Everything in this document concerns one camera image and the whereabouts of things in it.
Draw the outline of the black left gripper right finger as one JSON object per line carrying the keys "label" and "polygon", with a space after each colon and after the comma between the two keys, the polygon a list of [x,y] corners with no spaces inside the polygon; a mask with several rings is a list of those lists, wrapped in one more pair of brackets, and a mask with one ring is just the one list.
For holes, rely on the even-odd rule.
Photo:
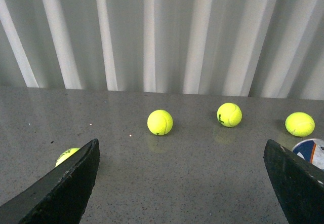
{"label": "black left gripper right finger", "polygon": [[272,139],[263,158],[288,223],[323,223],[323,170]]}

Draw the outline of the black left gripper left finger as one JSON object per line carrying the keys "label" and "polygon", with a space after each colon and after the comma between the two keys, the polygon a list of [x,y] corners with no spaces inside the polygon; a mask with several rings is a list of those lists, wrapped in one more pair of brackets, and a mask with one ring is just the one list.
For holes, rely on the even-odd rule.
{"label": "black left gripper left finger", "polygon": [[100,162],[93,139],[1,206],[1,223],[80,223]]}

